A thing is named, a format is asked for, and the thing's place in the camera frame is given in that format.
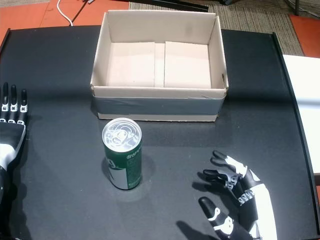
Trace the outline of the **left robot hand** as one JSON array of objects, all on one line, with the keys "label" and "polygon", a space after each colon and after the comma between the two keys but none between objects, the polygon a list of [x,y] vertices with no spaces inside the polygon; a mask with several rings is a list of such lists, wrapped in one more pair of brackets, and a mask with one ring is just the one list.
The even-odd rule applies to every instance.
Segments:
[{"label": "left robot hand", "polygon": [[22,89],[18,97],[15,84],[3,84],[0,96],[0,169],[6,171],[8,165],[18,155],[24,141],[28,121],[28,95]]}]

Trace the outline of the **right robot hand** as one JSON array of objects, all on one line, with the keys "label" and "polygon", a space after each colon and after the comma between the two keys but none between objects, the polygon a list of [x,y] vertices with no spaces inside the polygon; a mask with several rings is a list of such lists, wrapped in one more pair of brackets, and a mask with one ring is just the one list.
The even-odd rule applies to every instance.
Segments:
[{"label": "right robot hand", "polygon": [[224,213],[208,197],[198,203],[214,232],[221,240],[276,240],[277,229],[270,192],[263,181],[245,164],[218,150],[210,162],[231,170],[205,169],[207,182],[227,190],[238,204],[238,219]]}]

